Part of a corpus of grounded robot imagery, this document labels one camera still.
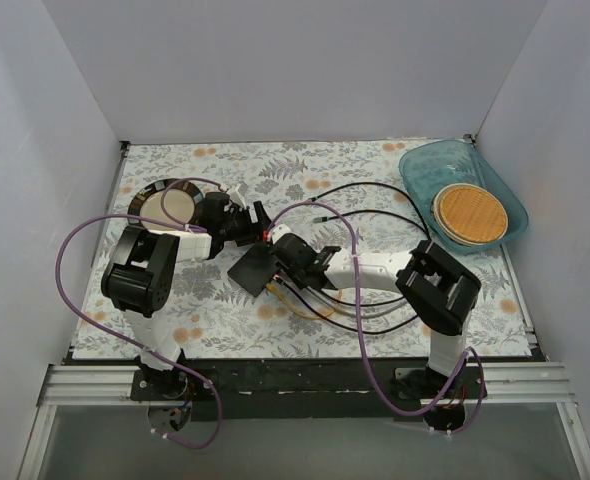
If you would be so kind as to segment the black network switch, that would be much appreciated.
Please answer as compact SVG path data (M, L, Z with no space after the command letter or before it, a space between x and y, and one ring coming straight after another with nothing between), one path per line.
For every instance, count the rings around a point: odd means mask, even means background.
M279 271L271 247L265 243L253 245L228 271L228 277L246 293L257 298Z

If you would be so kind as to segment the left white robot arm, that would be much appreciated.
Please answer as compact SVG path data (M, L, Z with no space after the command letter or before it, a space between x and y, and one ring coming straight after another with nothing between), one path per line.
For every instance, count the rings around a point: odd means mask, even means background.
M263 204L246 205L236 193L198 195L188 206L160 217L131 220L122 232L101 280L102 294L121 311L142 345L138 363L155 372L153 387L168 400L188 386L186 373L173 366L182 349L159 312L172 291L176 263L215 258L226 243L238 246L264 239L271 219Z

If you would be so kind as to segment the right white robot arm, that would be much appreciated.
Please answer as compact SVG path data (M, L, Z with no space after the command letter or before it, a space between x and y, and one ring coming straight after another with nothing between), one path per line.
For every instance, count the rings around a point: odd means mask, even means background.
M269 243L269 251L300 288L401 294L431 330L429 389L444 398L461 389L459 361L481 282L438 244L423 240L410 251L354 254L336 246L316 251L301 237L286 233Z

